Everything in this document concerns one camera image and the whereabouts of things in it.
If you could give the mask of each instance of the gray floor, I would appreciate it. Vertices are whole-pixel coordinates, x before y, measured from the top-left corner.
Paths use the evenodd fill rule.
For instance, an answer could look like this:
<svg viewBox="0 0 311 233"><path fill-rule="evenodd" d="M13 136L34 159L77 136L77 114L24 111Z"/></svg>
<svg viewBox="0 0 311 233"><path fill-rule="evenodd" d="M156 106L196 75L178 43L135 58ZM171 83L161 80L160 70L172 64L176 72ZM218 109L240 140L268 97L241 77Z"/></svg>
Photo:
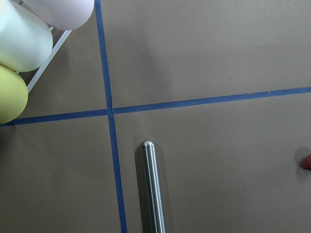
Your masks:
<svg viewBox="0 0 311 233"><path fill-rule="evenodd" d="M311 86L309 1L101 2L115 108ZM310 98L115 114L128 232L150 232L145 139L168 232L308 232ZM93 13L20 117L106 108ZM107 116L0 127L0 231L121 232Z"/></svg>

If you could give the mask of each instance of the white cylinder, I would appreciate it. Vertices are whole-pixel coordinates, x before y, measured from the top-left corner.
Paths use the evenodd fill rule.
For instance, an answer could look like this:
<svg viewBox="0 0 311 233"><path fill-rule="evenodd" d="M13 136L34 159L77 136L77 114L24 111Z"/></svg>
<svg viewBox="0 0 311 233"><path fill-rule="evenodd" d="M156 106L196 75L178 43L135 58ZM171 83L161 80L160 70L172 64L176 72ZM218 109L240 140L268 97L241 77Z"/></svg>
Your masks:
<svg viewBox="0 0 311 233"><path fill-rule="evenodd" d="M82 26L91 16L94 0L23 0L41 19L61 30Z"/></svg>
<svg viewBox="0 0 311 233"><path fill-rule="evenodd" d="M0 64L17 71L40 67L53 47L48 25L10 0L0 0Z"/></svg>

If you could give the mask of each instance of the yellow cylinder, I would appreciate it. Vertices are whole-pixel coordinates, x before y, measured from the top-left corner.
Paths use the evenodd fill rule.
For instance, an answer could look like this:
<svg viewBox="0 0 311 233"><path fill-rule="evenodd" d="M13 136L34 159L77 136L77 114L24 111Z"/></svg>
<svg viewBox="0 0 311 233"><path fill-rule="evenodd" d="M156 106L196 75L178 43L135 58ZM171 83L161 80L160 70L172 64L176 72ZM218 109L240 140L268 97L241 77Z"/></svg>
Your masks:
<svg viewBox="0 0 311 233"><path fill-rule="evenodd" d="M26 107L27 86L15 72L0 65L0 124L18 117Z"/></svg>

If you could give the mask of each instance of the red object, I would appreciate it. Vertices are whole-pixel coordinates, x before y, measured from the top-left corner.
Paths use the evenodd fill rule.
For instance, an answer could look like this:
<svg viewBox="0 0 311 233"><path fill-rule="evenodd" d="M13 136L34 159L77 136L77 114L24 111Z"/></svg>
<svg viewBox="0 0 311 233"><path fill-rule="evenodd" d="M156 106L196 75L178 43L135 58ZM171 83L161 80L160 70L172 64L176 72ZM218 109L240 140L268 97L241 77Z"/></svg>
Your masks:
<svg viewBox="0 0 311 233"><path fill-rule="evenodd" d="M311 171L311 154L305 159L305 161L302 163L301 167L303 169Z"/></svg>

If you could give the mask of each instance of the blue tape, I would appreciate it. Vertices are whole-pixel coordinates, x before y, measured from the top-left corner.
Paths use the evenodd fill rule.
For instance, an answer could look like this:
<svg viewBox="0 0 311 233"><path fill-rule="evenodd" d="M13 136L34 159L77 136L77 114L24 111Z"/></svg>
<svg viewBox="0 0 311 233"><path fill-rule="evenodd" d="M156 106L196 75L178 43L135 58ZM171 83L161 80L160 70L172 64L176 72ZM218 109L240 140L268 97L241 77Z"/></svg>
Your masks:
<svg viewBox="0 0 311 233"><path fill-rule="evenodd" d="M117 191L121 232L127 233L120 162L119 162L119 152L118 152L118 143L117 143L116 124L115 124L113 108L112 108L112 94L111 94L111 86L110 86L106 43L105 43L105 36L104 36L104 21L103 21L103 15L102 15L101 0L95 0L95 12L96 12L101 59L102 59L104 88L105 88L106 104L107 104L107 110L108 110L110 143L111 143L112 160L113 160L113 167L114 167L114 174L115 174L115 183L116 183L116 191Z"/></svg>
<svg viewBox="0 0 311 233"><path fill-rule="evenodd" d="M196 99L196 100L182 100L182 101L175 101L175 102L154 103L154 104L146 104L146 105L138 105L138 106L121 107L121 108L114 108L113 112L114 114L134 113L134 112L142 112L142 111L150 111L150 110L158 110L158 109L166 109L166 108L194 106L194 105L201 105L201 104L211 104L211 103L238 101L238 100L259 99L259 98L266 98L266 97L295 95L295 94L303 94L303 93L310 93L310 92L311 92L311 87L302 87L302 88L293 88L293 89L288 89L288 90L257 92L253 94L240 94L240 95L211 97L211 98Z"/></svg>
<svg viewBox="0 0 311 233"><path fill-rule="evenodd" d="M9 123L0 125L0 127L12 126L12 125L25 125L25 124L33 124L33 123L57 121L57 120L77 119L77 118L85 118L85 117L97 117L97 116L105 116L107 114L108 114L108 111L106 109L102 109L102 110L84 111L84 112L76 112L76 113L55 114L55 115L48 115L48 116L35 116L35 117L15 119Z"/></svg>

